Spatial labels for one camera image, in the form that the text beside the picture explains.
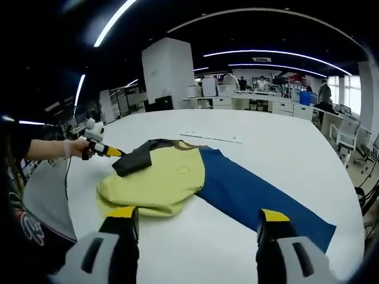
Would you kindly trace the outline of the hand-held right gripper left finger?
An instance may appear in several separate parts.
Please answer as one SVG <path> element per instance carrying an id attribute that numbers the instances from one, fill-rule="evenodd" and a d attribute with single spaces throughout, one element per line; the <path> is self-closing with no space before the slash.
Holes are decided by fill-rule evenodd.
<path id="1" fill-rule="evenodd" d="M 67 252 L 63 282 L 136 283 L 138 240 L 138 208 L 113 210 L 99 231 L 82 237 Z"/>

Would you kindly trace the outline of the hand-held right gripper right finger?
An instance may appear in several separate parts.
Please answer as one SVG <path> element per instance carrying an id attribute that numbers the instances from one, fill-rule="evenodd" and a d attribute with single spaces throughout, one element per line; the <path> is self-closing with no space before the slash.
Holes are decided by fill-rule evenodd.
<path id="1" fill-rule="evenodd" d="M 308 237 L 297 235 L 281 212 L 259 211 L 258 283 L 337 283 L 329 259 Z"/>

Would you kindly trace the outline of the person's left hand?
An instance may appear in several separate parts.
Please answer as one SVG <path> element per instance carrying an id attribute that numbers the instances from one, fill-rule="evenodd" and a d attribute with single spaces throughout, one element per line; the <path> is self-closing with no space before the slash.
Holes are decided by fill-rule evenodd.
<path id="1" fill-rule="evenodd" d="M 71 156 L 82 157 L 88 146 L 89 142 L 84 139 L 69 140 L 69 153 Z"/>

